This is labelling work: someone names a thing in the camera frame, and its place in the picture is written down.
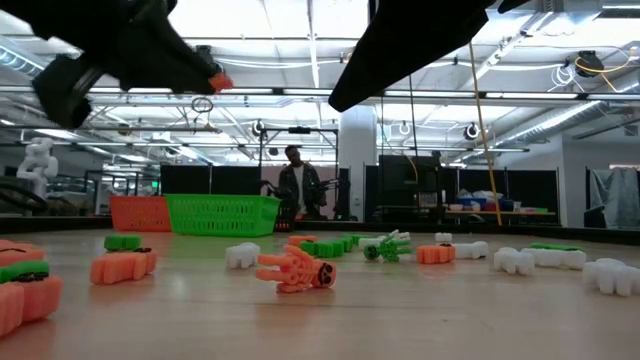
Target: green basket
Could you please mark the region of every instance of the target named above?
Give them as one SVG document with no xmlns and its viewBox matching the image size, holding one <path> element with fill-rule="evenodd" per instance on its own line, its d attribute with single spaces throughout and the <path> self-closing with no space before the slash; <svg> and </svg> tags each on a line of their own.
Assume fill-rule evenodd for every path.
<svg viewBox="0 0 640 360">
<path fill-rule="evenodd" d="M 280 200 L 260 195 L 166 195 L 171 230 L 183 235 L 273 233 Z"/>
</svg>

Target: gray curtain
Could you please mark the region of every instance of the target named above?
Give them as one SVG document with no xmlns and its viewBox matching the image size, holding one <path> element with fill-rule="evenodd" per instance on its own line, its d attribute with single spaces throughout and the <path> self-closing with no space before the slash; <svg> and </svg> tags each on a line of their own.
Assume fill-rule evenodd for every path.
<svg viewBox="0 0 640 360">
<path fill-rule="evenodd" d="M 609 229 L 640 227 L 640 199 L 635 169 L 591 170 L 591 208 L 604 205 Z"/>
</svg>

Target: person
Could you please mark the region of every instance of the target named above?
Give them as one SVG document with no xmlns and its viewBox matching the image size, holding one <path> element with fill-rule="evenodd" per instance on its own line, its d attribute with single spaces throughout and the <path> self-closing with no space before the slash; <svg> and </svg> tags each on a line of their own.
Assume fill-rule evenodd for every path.
<svg viewBox="0 0 640 360">
<path fill-rule="evenodd" d="M 290 164 L 280 171 L 278 187 L 291 193 L 297 204 L 297 215 L 307 219 L 321 218 L 320 207 L 327 205 L 327 197 L 320 187 L 320 177 L 311 164 L 300 159 L 295 145 L 284 150 Z"/>
</svg>

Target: orange basket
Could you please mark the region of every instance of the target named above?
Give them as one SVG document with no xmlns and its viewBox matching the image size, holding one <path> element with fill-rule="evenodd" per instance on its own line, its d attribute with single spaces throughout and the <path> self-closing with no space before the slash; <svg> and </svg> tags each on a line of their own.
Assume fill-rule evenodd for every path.
<svg viewBox="0 0 640 360">
<path fill-rule="evenodd" d="M 117 231 L 171 232 L 163 196 L 112 196 L 111 218 Z"/>
</svg>

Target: wooden floor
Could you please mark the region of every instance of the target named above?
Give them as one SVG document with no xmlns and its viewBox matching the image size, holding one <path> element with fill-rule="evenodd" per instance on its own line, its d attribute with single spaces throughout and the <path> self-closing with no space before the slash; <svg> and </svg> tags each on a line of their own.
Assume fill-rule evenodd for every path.
<svg viewBox="0 0 640 360">
<path fill-rule="evenodd" d="M 88 269 L 107 231 L 4 236 L 42 246 L 65 280 L 60 310 L 0 339 L 0 359 L 639 359 L 640 297 L 585 291 L 576 271 L 493 272 L 490 260 L 443 265 L 336 259 L 333 289 L 279 295 L 252 270 L 227 271 L 243 240 L 148 234 L 152 277 L 92 286 Z M 329 233 L 318 233 L 330 237 Z M 413 235 L 416 245 L 432 234 Z M 513 236 L 455 236 L 521 248 Z M 285 236 L 256 240 L 279 252 Z M 640 248 L 569 241 L 590 259 L 640 266 Z"/>
</svg>

